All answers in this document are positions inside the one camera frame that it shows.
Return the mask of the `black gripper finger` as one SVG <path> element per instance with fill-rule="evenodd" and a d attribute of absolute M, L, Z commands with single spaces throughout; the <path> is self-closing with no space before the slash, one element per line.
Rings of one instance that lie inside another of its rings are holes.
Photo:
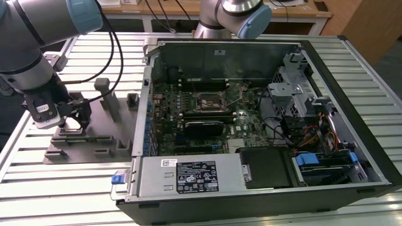
<path fill-rule="evenodd" d="M 85 129 L 91 121 L 91 105 L 87 100 L 73 100 L 73 119 L 80 128 Z"/>
<path fill-rule="evenodd" d="M 73 111 L 73 105 L 69 103 L 61 103 L 60 105 L 57 105 L 57 112 L 61 118 L 61 122 L 59 127 L 63 128 L 65 125 L 65 119 L 67 117 L 72 114 Z"/>

